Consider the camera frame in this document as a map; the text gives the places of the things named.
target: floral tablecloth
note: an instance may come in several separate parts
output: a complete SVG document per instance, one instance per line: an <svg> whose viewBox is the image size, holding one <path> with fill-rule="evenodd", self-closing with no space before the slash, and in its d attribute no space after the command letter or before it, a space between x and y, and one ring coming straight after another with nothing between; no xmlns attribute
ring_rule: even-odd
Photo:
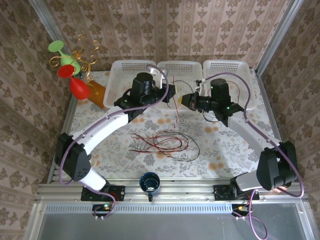
<svg viewBox="0 0 320 240"><path fill-rule="evenodd" d="M106 86L109 72L93 72L95 81ZM251 71L253 94L257 107L248 112L250 118L262 129L273 134L255 74ZM89 100L77 103L71 132L76 132L101 117L101 109ZM106 178L139 178L145 172L155 172L160 177L225 177L239 175L256 169L258 157L237 133L221 122L211 123L202 114L180 113L176 131L192 137L200 147L199 157L190 162L176 161L158 153L130 151L137 147L133 133L154 136L159 131L171 130L176 120L174 111L147 109L126 126L116 130L93 151L92 167ZM198 153L195 145L176 155L192 159Z"/></svg>

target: blue mug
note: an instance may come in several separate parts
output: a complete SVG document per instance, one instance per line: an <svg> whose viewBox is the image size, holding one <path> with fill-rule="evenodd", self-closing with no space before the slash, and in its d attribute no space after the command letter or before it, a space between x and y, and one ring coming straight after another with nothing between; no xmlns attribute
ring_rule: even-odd
<svg viewBox="0 0 320 240"><path fill-rule="evenodd" d="M149 202L152 202L160 188L160 178L154 172L146 172L140 177L139 185L146 194L148 194Z"/></svg>

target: wall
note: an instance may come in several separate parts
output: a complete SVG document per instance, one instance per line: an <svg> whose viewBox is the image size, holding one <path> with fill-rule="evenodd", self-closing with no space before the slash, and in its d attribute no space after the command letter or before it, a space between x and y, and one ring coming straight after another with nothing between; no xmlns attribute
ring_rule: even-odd
<svg viewBox="0 0 320 240"><path fill-rule="evenodd" d="M283 140L320 226L320 1L305 0L262 75Z"/></svg>
<svg viewBox="0 0 320 240"><path fill-rule="evenodd" d="M0 1L0 239L22 239L69 103L51 42L25 0Z"/></svg>
<svg viewBox="0 0 320 240"><path fill-rule="evenodd" d="M289 0L46 0L65 41L100 40L95 70L119 59L207 59L254 67Z"/></svg>

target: white plastic basket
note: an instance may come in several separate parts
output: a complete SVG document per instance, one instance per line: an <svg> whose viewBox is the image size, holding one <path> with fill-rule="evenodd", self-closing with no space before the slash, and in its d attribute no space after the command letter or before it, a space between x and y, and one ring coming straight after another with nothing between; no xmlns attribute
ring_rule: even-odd
<svg viewBox="0 0 320 240"><path fill-rule="evenodd" d="M107 108L114 105L126 90L132 87L132 82L138 73L148 72L147 65L156 65L149 60L118 60L112 64L109 81L104 94L103 104Z"/></svg>
<svg viewBox="0 0 320 240"><path fill-rule="evenodd" d="M185 94L192 94L195 92L196 80L203 78L202 66L196 61L161 61L157 64L159 68L168 69L168 80L170 84L176 85L177 93L174 95L175 101ZM166 111L176 111L175 103L173 99L170 100L169 104L164 102L159 103L156 108ZM181 107L179 112L193 113L186 107Z"/></svg>
<svg viewBox="0 0 320 240"><path fill-rule="evenodd" d="M251 83L250 70L246 62L236 61L236 60L206 60L203 63L204 78L207 78L209 76L212 76L214 74L219 74L219 73L234 73L242 77L246 81L246 83L248 84L251 90L251 98L250 98L250 102L248 104L247 109L252 110L256 108L257 103L256 103L255 93L252 90L253 88ZM231 75L220 75L212 79L218 79L218 78L225 79L226 81L231 81L231 82L228 82L231 101L235 103L238 102L238 104L244 108L245 103L247 102L247 99L249 96L248 90L244 85L244 83L237 77L231 76ZM239 95L238 87L232 82L236 83L239 86L240 95ZM207 96L208 93L210 93L209 92L210 81L207 81L204 88L205 88L205 95Z"/></svg>

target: green toy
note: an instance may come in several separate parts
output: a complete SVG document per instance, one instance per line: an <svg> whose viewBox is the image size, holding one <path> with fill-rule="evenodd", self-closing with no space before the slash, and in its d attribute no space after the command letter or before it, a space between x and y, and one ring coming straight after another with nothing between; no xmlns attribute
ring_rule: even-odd
<svg viewBox="0 0 320 240"><path fill-rule="evenodd" d="M48 49L50 52L52 53L56 53L59 52L61 56L57 56L57 57L53 57L51 58L50 61L52 61L54 58L60 58L60 64L61 66L64 65L69 65L71 64L72 66L75 67L75 72L72 74L73 76L78 74L81 70L81 66L80 64L77 62L77 60L75 60L74 58L72 58L70 55L65 54L61 51L61 49L64 47L65 43L61 40L57 40L57 41L53 41L52 43L50 43Z"/></svg>

